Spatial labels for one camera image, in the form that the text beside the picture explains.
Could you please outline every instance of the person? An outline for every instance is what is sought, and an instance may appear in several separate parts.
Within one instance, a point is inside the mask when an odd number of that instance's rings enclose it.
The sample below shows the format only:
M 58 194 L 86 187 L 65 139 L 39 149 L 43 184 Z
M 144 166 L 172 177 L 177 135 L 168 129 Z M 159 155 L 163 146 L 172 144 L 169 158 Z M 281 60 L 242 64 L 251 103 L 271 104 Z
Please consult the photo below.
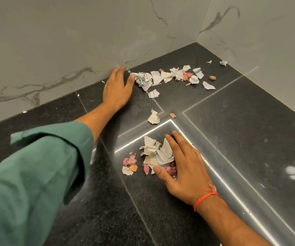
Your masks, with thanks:
M 73 122 L 11 135 L 11 143 L 25 147 L 0 163 L 0 245 L 44 244 L 58 209 L 84 183 L 94 142 L 131 96 L 135 76 L 131 74 L 125 85 L 125 69 L 112 71 L 103 103 L 93 111 Z M 223 246 L 270 245 L 217 196 L 198 150 L 179 133 L 173 135 L 177 142 L 169 135 L 166 139 L 174 152 L 178 178 L 163 168 L 153 168 L 169 192 L 196 206 Z M 206 194 L 209 197 L 201 202 Z

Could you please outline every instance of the wall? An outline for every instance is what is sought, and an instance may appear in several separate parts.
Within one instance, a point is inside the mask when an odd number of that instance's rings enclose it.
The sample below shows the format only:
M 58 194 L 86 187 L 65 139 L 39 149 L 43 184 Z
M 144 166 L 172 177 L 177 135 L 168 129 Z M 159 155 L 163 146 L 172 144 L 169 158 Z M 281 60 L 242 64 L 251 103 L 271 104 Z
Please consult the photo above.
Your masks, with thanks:
M 295 0 L 211 0 L 198 42 L 295 111 Z
M 0 120 L 196 42 L 210 0 L 0 0 Z

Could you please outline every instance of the person's right hand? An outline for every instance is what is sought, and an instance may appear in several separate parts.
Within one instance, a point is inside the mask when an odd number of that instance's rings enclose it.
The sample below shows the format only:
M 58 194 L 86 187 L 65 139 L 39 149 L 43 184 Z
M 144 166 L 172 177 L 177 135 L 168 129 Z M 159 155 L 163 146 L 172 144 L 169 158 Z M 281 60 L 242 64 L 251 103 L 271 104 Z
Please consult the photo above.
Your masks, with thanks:
M 153 170 L 164 181 L 172 195 L 194 206 L 199 198 L 211 192 L 209 184 L 212 182 L 200 152 L 178 132 L 173 131 L 172 134 L 178 144 L 170 135 L 166 135 L 166 139 L 175 156 L 178 178 L 173 179 L 165 169 L 159 166 L 155 166 Z

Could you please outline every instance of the orange thread bracelet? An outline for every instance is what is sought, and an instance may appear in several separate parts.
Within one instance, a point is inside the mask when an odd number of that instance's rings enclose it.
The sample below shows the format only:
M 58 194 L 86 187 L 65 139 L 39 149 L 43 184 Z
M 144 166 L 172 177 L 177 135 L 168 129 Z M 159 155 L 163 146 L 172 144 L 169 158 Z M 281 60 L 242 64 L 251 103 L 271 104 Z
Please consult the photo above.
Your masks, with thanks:
M 203 195 L 201 198 L 198 199 L 198 201 L 196 201 L 196 203 L 195 203 L 195 205 L 194 205 L 194 211 L 195 211 L 195 212 L 197 212 L 196 209 L 198 208 L 199 204 L 200 204 L 203 200 L 205 200 L 206 198 L 209 198 L 211 195 L 216 195 L 216 196 L 219 197 L 219 194 L 217 193 L 217 189 L 216 189 L 216 187 L 215 187 L 214 185 L 210 184 L 210 183 L 208 183 L 208 184 L 209 184 L 209 186 L 211 187 L 211 189 L 204 189 L 204 190 L 210 190 L 210 191 L 212 191 L 212 192 L 207 193 L 206 195 Z

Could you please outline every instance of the green shirt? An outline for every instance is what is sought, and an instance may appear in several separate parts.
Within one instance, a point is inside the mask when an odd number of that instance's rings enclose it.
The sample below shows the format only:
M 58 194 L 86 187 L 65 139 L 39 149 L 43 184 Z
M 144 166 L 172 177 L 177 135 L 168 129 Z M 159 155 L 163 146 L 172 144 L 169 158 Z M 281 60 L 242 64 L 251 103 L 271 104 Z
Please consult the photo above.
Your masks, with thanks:
M 25 146 L 0 163 L 0 245 L 43 245 L 56 213 L 83 186 L 94 139 L 81 122 L 11 135 Z

